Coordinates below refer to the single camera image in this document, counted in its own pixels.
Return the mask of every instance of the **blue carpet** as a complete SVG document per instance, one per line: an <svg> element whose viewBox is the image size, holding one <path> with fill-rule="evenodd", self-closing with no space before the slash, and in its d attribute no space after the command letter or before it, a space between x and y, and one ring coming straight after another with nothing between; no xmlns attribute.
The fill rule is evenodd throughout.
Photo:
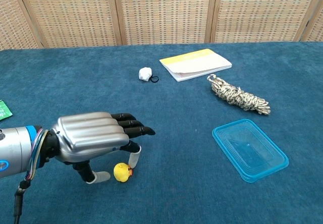
<svg viewBox="0 0 323 224"><path fill-rule="evenodd" d="M217 72L269 101L261 116L213 94L206 76L176 82L159 59L210 48L232 62ZM138 79L151 67L157 83ZM13 116L0 128L43 125L91 111L133 114L156 131L134 139L142 153L126 183L84 183L54 159L24 197L26 223L323 223L323 43L141 45L5 50L1 94ZM248 118L288 156L289 166L250 184L212 137L213 128ZM113 172L129 154L91 162ZM24 174L0 179L1 223L13 222Z"/></svg>

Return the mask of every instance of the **toy duck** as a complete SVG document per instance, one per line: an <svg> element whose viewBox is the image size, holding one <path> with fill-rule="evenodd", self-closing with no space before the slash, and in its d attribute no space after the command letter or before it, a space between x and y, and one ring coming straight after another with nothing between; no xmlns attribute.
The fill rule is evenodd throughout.
<svg viewBox="0 0 323 224"><path fill-rule="evenodd" d="M113 174L116 180L120 182L126 182L130 176L132 176L132 168L130 165L121 162L113 169Z"/></svg>

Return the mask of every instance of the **black elastic band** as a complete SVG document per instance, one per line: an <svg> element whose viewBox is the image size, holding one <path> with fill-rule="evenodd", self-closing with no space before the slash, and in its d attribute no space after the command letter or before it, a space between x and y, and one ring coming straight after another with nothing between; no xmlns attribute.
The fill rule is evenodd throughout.
<svg viewBox="0 0 323 224"><path fill-rule="evenodd" d="M157 83L158 81L159 81L159 77L158 76L153 76L153 75L151 75L151 77L149 78L149 80L151 81L151 82L153 82L153 83Z"/></svg>

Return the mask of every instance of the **rope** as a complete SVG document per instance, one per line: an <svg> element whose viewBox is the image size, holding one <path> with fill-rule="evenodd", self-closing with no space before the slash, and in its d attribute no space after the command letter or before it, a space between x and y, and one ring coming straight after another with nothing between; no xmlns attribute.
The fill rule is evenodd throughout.
<svg viewBox="0 0 323 224"><path fill-rule="evenodd" d="M239 106L244 110L256 110L260 115L269 115L271 108L267 101L253 94L244 92L240 87L235 87L221 78L218 78L215 74L211 74L207 77L207 80L212 83L212 90L216 95L226 100L229 104Z"/></svg>

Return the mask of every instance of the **transparent plastic box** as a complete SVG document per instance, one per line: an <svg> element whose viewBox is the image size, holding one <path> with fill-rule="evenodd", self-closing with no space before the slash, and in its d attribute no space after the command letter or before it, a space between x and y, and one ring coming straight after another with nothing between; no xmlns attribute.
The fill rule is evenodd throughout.
<svg viewBox="0 0 323 224"><path fill-rule="evenodd" d="M212 135L246 182L256 182L289 164L286 154L251 120L214 128Z"/></svg>

